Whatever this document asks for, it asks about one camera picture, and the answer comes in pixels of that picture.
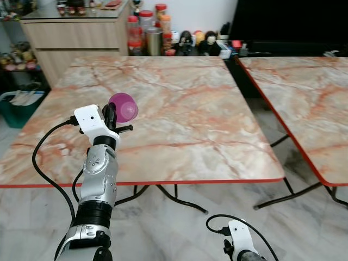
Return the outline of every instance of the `metal canister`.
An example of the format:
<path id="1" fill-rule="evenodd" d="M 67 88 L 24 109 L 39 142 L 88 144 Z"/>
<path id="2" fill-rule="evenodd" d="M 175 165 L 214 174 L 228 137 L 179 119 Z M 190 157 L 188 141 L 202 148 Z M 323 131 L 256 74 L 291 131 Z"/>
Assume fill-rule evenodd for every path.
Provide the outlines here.
<path id="1" fill-rule="evenodd" d="M 163 30 L 151 27 L 146 30 L 147 52 L 150 56 L 161 56 L 163 54 Z"/>

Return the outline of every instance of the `marble tabletop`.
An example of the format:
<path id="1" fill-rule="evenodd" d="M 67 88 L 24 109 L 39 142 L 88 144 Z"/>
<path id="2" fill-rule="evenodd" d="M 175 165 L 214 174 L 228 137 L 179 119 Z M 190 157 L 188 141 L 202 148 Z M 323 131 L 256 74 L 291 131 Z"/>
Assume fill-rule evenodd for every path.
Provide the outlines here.
<path id="1" fill-rule="evenodd" d="M 119 185 L 280 181 L 284 171 L 218 57 L 79 58 L 0 161 L 0 187 L 45 187 L 32 166 L 43 135 L 73 115 L 126 92 L 139 107 L 117 148 Z M 90 146 L 79 128 L 55 131 L 37 161 L 71 186 Z"/>
<path id="2" fill-rule="evenodd" d="M 318 179 L 348 185 L 348 58 L 241 58 Z"/>

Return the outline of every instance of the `black table leg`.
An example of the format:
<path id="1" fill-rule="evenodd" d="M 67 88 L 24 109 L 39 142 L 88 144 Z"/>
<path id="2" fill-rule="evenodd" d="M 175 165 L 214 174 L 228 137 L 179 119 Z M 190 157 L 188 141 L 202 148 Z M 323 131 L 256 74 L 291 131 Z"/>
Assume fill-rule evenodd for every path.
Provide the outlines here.
<path id="1" fill-rule="evenodd" d="M 334 202 L 342 204 L 348 208 L 348 202 L 345 202 L 343 200 L 339 200 L 338 198 L 336 198 L 337 187 L 333 187 L 332 190 L 327 186 L 325 186 L 325 188 Z"/>
<path id="2" fill-rule="evenodd" d="M 141 190 L 139 190 L 138 193 L 135 193 L 133 196 L 131 196 L 131 197 L 126 197 L 126 198 L 124 198 L 124 199 L 122 199 L 122 200 L 116 201 L 116 202 L 115 202 L 115 207 L 116 207 L 117 205 L 119 205 L 119 204 L 126 203 L 126 202 L 128 202 L 128 201 L 131 201 L 131 200 L 136 199 L 137 197 L 140 197 L 141 194 L 144 193 L 145 190 L 148 189 L 148 187 L 150 187 L 150 185 L 145 185 L 145 186 L 142 187 Z"/>
<path id="3" fill-rule="evenodd" d="M 179 204 L 181 204 L 181 205 L 193 207 L 193 208 L 198 209 L 199 211 L 201 211 L 201 212 L 203 212 L 203 213 L 205 213 L 205 214 L 208 214 L 208 213 L 209 213 L 206 209 L 204 209 L 204 208 L 202 208 L 202 207 L 200 207 L 200 206 L 198 206 L 198 205 L 196 205 L 196 204 L 193 204 L 193 203 L 190 203 L 190 202 L 186 202 L 186 201 L 179 200 L 179 199 L 177 198 L 177 193 L 178 193 L 178 192 L 177 192 L 177 188 L 176 188 L 176 196 L 173 197 L 173 196 L 170 195 L 170 194 L 168 193 L 168 191 L 166 191 L 165 188 L 163 188 L 161 185 L 156 185 L 156 186 L 157 186 L 157 188 L 159 188 L 160 191 L 162 191 L 163 194 L 166 195 L 170 200 L 173 200 L 174 202 L 179 203 Z"/>
<path id="4" fill-rule="evenodd" d="M 308 192 L 310 192 L 310 191 L 312 191 L 320 186 L 322 186 L 322 184 L 320 182 L 317 182 L 317 183 L 313 184 L 312 186 L 309 186 L 308 188 L 303 189 L 297 193 L 293 193 L 293 194 L 286 196 L 286 197 L 277 198 L 275 200 L 270 200 L 270 201 L 267 201 L 265 203 L 256 205 L 256 206 L 254 206 L 254 209 L 257 210 L 257 209 L 264 208 L 264 207 L 267 207 L 267 206 L 270 206 L 270 205 L 273 205 L 276 203 L 280 203 L 280 202 L 283 202 L 286 200 L 292 200 L 293 198 L 302 196 L 303 194 L 308 193 Z"/>
<path id="5" fill-rule="evenodd" d="M 290 137 L 289 134 L 286 134 L 285 136 L 281 137 L 279 140 L 273 142 L 273 143 L 271 144 L 271 147 L 277 146 L 279 143 L 282 143 L 284 140 L 286 140 L 286 139 L 289 138 L 289 137 Z"/>
<path id="6" fill-rule="evenodd" d="M 175 198 L 178 198 L 178 185 L 174 184 L 174 194 L 175 194 Z"/>
<path id="7" fill-rule="evenodd" d="M 290 191 L 290 193 L 291 193 L 291 194 L 294 194 L 294 190 L 293 190 L 293 188 L 291 187 L 291 185 L 290 185 L 290 183 L 289 183 L 289 181 L 288 181 L 288 179 L 287 179 L 286 177 L 284 178 L 284 182 L 285 182 L 285 184 L 286 184 L 288 190 Z"/>

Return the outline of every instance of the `wooden cabinet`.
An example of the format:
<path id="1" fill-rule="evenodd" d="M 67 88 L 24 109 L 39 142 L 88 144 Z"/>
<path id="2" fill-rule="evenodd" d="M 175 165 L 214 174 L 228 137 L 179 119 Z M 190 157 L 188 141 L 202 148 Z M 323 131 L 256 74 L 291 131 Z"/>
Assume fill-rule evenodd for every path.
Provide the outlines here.
<path id="1" fill-rule="evenodd" d="M 77 57 L 128 55 L 128 15 L 125 4 L 117 18 L 31 18 L 21 20 L 21 26 L 54 88 Z"/>
<path id="2" fill-rule="evenodd" d="M 36 51 L 36 57 L 40 61 L 40 65 L 49 73 L 47 78 L 49 81 L 56 84 L 59 78 L 63 75 L 66 69 L 77 57 L 90 56 L 120 56 L 119 51 Z"/>

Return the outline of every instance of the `black television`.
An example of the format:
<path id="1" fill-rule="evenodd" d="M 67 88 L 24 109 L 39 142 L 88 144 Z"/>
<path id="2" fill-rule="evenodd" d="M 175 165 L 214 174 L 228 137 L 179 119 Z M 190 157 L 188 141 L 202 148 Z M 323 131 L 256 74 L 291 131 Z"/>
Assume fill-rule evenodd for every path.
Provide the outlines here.
<path id="1" fill-rule="evenodd" d="M 347 0 L 238 0 L 230 40 L 255 51 L 333 49 L 348 43 L 347 26 Z"/>

